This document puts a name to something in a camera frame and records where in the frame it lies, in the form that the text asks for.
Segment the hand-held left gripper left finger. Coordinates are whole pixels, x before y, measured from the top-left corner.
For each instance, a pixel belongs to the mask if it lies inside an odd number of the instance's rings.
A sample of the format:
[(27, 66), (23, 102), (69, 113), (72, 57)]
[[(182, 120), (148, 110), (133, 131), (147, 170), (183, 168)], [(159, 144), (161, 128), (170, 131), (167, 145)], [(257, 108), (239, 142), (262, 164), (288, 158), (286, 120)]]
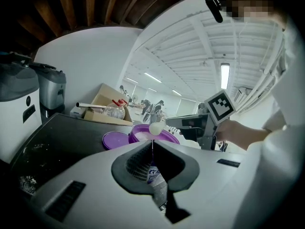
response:
[[(53, 228), (64, 229), (170, 229), (172, 223), (151, 195), (131, 194), (114, 180), (111, 166), (120, 155), (142, 147), (133, 143), (87, 156), (42, 185), (30, 204)], [(47, 212), (65, 211), (69, 188), (84, 185), (62, 221)]]

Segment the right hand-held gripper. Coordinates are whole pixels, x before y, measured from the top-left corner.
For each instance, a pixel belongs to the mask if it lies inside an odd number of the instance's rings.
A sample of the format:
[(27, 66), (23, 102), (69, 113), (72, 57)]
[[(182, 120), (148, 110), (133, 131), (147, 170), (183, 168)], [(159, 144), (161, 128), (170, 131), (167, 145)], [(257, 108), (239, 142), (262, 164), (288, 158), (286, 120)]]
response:
[(198, 114), (167, 118), (166, 125), (179, 129), (185, 139), (197, 141), (202, 150), (214, 150), (219, 124), (235, 112), (234, 104), (222, 89), (198, 105)]

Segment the white plastic spoon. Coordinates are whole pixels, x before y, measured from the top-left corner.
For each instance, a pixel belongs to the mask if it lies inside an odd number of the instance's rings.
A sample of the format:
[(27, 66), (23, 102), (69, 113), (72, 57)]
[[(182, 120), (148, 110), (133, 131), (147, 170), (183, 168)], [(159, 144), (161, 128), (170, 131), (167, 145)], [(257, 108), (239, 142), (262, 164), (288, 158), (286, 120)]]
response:
[(159, 135), (162, 130), (166, 127), (166, 121), (161, 121), (161, 122), (154, 122), (149, 125), (149, 132), (157, 136)]

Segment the white powder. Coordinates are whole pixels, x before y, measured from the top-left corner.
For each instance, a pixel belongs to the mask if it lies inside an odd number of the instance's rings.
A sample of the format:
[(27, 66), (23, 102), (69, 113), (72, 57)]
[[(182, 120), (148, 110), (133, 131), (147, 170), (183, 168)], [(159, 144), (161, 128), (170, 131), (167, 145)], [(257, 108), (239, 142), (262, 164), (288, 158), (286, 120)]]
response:
[(139, 141), (154, 140), (156, 138), (156, 136), (152, 135), (150, 132), (137, 132), (134, 136)]

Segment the person's right forearm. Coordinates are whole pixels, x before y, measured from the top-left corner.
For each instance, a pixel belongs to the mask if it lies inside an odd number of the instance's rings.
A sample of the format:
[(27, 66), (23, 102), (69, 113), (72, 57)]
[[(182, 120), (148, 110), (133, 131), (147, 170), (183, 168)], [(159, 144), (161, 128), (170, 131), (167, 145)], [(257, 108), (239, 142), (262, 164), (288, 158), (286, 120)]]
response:
[(271, 131), (249, 128), (237, 121), (227, 119), (217, 128), (216, 137), (218, 141), (228, 141), (246, 151), (249, 145), (264, 141), (270, 133)]

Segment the purple plastic bucket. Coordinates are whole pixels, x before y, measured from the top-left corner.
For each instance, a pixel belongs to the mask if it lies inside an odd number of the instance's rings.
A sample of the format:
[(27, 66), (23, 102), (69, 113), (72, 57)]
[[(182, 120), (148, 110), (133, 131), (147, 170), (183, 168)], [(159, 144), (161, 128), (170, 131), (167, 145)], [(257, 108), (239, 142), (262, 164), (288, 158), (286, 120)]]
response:
[[(130, 144), (135, 143), (135, 142), (140, 142), (134, 136), (134, 134), (137, 132), (149, 132), (149, 125), (148, 124), (135, 125), (133, 127), (132, 131), (128, 134)], [(172, 135), (170, 132), (167, 132), (165, 130), (162, 130), (162, 132), (159, 135), (157, 135), (154, 140), (165, 140), (165, 141), (169, 141), (169, 142), (176, 143), (176, 144), (180, 143), (174, 135)], [(160, 171), (157, 168), (157, 165), (152, 160), (152, 162), (150, 164), (150, 168), (149, 168), (147, 183), (148, 184), (152, 183), (159, 175), (160, 175)]]

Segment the purple bucket lid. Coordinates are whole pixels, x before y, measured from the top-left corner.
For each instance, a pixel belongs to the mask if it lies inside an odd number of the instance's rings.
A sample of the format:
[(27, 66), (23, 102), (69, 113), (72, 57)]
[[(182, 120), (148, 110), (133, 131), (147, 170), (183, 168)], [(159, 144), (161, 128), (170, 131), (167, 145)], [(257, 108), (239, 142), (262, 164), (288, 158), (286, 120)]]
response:
[(129, 136), (121, 132), (108, 132), (102, 138), (103, 147), (113, 150), (129, 144)]

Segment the ceiling panel lamp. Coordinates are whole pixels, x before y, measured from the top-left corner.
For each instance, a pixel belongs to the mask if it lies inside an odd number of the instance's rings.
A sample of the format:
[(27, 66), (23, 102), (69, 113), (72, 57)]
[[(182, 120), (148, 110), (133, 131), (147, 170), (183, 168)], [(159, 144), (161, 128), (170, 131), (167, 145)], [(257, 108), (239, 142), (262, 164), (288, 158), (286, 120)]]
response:
[(221, 63), (221, 88), (227, 89), (230, 76), (230, 64)]

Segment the white ceiling tube lamp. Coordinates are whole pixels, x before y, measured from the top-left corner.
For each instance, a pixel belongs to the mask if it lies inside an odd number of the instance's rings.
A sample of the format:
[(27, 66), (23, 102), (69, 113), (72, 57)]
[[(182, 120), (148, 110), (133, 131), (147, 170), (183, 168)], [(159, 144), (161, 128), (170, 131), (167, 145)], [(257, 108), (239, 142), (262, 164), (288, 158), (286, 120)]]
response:
[(152, 76), (152, 75), (150, 75), (150, 74), (148, 74), (148, 73), (144, 73), (144, 75), (146, 75), (146, 76), (148, 76), (148, 77), (150, 77), (151, 79), (153, 79), (153, 80), (155, 80), (155, 81), (157, 81), (157, 82), (159, 82), (159, 83), (162, 83), (162, 81), (161, 80), (159, 80), (159, 79), (157, 79), (157, 78), (155, 78), (154, 76)]

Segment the person's white shirt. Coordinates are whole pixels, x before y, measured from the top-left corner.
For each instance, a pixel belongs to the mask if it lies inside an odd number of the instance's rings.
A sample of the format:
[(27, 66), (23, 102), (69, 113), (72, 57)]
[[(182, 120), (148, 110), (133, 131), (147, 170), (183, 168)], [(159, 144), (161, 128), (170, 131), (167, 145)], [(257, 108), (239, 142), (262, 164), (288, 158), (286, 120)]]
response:
[(290, 229), (301, 222), (305, 183), (305, 42), (289, 22), (285, 72), (272, 89), (284, 124), (250, 145), (231, 182), (232, 194), (214, 204), (232, 229)]

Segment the clear bottle red cap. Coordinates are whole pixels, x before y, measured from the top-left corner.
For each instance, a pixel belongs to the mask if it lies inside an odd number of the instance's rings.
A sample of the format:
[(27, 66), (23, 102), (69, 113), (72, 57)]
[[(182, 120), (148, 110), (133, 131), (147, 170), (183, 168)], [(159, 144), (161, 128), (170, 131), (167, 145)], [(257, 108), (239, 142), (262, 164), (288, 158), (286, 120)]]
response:
[(123, 99), (119, 99), (118, 101), (112, 100), (112, 102), (104, 108), (102, 114), (123, 120), (126, 114), (124, 108), (125, 104), (126, 102)]

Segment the silver metal tube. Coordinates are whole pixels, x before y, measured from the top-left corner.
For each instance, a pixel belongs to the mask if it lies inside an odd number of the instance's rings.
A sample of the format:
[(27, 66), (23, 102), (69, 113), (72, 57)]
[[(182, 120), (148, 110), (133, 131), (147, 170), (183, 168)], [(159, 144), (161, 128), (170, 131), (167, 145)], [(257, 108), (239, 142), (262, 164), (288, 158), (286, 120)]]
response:
[(104, 105), (95, 105), (95, 104), (86, 104), (86, 103), (80, 103), (80, 102), (77, 102), (76, 103), (76, 107), (79, 107), (79, 108), (95, 108), (95, 109), (104, 109), (106, 108), (106, 106)]

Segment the open brown cardboard box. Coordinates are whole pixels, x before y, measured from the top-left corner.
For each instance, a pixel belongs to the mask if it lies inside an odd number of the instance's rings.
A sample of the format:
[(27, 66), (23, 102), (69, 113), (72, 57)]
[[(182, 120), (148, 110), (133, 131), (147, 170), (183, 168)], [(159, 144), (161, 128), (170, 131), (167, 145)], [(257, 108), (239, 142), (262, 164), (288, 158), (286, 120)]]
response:
[(119, 93), (115, 89), (111, 88), (110, 86), (103, 83), (97, 95), (93, 99), (92, 104), (107, 107), (109, 104), (114, 104), (113, 101), (119, 103), (119, 100), (121, 100), (122, 106), (125, 111), (125, 116), (123, 119), (103, 114), (101, 110), (98, 110), (97, 108), (93, 108), (93, 109), (88, 108), (88, 110), (85, 112), (84, 119), (88, 121), (95, 121), (100, 123), (131, 126), (132, 119), (127, 109), (127, 103), (129, 98), (123, 95), (122, 93)]

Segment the white black appliance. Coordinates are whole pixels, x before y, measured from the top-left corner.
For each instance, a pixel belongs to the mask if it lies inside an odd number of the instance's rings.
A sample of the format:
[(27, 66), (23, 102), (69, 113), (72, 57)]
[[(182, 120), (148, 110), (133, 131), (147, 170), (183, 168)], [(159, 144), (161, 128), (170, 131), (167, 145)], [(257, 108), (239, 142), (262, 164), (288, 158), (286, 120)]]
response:
[(0, 63), (0, 160), (10, 163), (40, 125), (37, 74), (16, 63)]

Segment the grey silver appliance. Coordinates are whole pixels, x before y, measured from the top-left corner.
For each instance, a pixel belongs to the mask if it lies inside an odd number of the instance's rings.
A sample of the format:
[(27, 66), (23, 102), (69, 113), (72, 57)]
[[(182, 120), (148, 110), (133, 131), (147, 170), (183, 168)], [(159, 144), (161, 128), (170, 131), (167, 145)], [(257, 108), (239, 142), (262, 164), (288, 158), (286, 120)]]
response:
[(48, 64), (32, 62), (29, 67), (38, 76), (41, 120), (47, 122), (52, 115), (65, 110), (66, 75)]

